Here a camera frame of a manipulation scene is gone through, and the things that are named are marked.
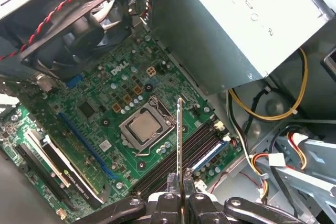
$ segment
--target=green circuit board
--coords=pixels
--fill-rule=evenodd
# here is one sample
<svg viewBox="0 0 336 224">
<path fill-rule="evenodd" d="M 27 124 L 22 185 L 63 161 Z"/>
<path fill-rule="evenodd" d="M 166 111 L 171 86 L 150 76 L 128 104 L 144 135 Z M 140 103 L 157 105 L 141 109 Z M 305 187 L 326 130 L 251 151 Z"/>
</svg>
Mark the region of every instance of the green circuit board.
<svg viewBox="0 0 336 224">
<path fill-rule="evenodd" d="M 207 101 L 197 93 L 156 42 L 146 35 L 144 31 L 140 32 L 136 38 L 128 38 L 101 57 L 97 65 L 88 67 L 82 73 L 80 80 L 72 88 L 57 81 L 57 87 L 44 93 L 37 85 L 9 84 L 25 106 L 21 108 L 25 111 L 23 115 L 30 112 L 30 117 L 22 116 L 17 123 L 17 136 L 5 140 L 5 151 L 11 159 L 16 164 L 22 161 L 14 150 L 16 144 L 25 141 L 23 134 L 19 132 L 38 127 L 52 138 L 96 192 L 105 185 L 111 186 L 110 198 L 103 207 L 128 195 L 132 185 L 145 177 L 170 152 L 175 151 L 176 130 L 165 134 L 151 149 L 146 148 L 140 152 L 121 138 L 122 123 L 145 106 L 152 97 L 157 98 L 173 118 L 176 118 L 177 99 L 183 98 L 184 139 L 214 116 Z M 100 168 L 90 152 L 58 116 L 59 113 L 64 113 L 88 140 L 117 176 L 116 179 L 111 179 Z M 234 154 L 227 158 L 227 163 L 238 153 L 231 147 L 229 150 Z M 62 208 L 67 213 L 66 222 L 72 223 L 94 212 L 74 191 L 68 194 L 80 209 L 69 210 L 48 192 L 37 176 L 33 176 L 33 179 L 31 174 L 27 176 L 55 211 Z"/>
</svg>

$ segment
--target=blue pcie slot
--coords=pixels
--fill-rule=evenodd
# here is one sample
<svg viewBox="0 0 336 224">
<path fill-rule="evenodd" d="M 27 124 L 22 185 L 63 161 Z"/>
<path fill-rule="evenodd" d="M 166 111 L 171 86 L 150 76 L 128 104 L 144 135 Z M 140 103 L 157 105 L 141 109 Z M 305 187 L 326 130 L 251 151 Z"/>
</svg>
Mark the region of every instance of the blue pcie slot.
<svg viewBox="0 0 336 224">
<path fill-rule="evenodd" d="M 71 122 L 71 120 L 67 117 L 67 115 L 63 112 L 58 113 L 58 116 L 62 119 L 63 122 L 71 129 L 73 134 L 78 138 L 78 140 L 85 146 L 85 148 L 91 153 L 91 155 L 97 160 L 100 164 L 101 168 L 110 178 L 116 179 L 117 176 L 108 168 L 107 164 L 104 160 L 101 159 L 99 154 L 95 151 L 95 149 L 91 146 L 89 141 L 79 132 L 79 130 L 75 127 L 75 125 Z"/>
<path fill-rule="evenodd" d="M 215 157 L 219 152 L 221 152 L 226 145 L 227 143 L 224 141 L 219 142 L 211 151 L 209 151 L 201 160 L 199 160 L 192 167 L 194 172 L 199 171 L 203 166 L 205 166 L 206 163 L 208 163 L 213 157 Z"/>
</svg>

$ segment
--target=dell logo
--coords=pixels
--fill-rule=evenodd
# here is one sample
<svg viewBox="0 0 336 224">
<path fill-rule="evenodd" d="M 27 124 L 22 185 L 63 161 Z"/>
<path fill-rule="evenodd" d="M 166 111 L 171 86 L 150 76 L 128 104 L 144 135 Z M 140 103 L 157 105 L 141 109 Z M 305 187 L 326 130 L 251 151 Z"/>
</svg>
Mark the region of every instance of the dell logo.
<svg viewBox="0 0 336 224">
<path fill-rule="evenodd" d="M 117 73 L 119 73 L 121 70 L 123 70 L 125 67 L 129 66 L 129 64 L 126 61 L 123 61 L 121 64 L 119 64 L 115 69 L 111 71 L 113 76 L 116 76 Z"/>
</svg>

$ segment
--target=motherboard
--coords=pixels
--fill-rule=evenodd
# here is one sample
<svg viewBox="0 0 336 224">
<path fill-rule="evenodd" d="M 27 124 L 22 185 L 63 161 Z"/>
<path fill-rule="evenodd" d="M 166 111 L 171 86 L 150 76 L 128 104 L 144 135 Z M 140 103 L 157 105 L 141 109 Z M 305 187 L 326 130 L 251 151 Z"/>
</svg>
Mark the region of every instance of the motherboard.
<svg viewBox="0 0 336 224">
<path fill-rule="evenodd" d="M 67 223 L 137 194 L 165 191 L 176 169 L 183 99 L 183 168 L 210 183 L 238 154 L 211 105 L 145 30 L 64 83 L 7 83 L 21 105 L 0 120 L 0 147 Z"/>
</svg>

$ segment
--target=cpu socket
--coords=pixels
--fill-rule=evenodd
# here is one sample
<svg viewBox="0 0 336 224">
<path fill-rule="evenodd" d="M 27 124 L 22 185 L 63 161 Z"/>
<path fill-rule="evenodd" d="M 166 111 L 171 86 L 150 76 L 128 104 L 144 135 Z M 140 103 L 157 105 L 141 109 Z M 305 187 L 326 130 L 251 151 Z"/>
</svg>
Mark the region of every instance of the cpu socket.
<svg viewBox="0 0 336 224">
<path fill-rule="evenodd" d="M 148 102 L 119 125 L 121 138 L 128 141 L 128 147 L 135 148 L 140 154 L 165 137 L 175 128 L 176 121 L 157 97 Z"/>
</svg>

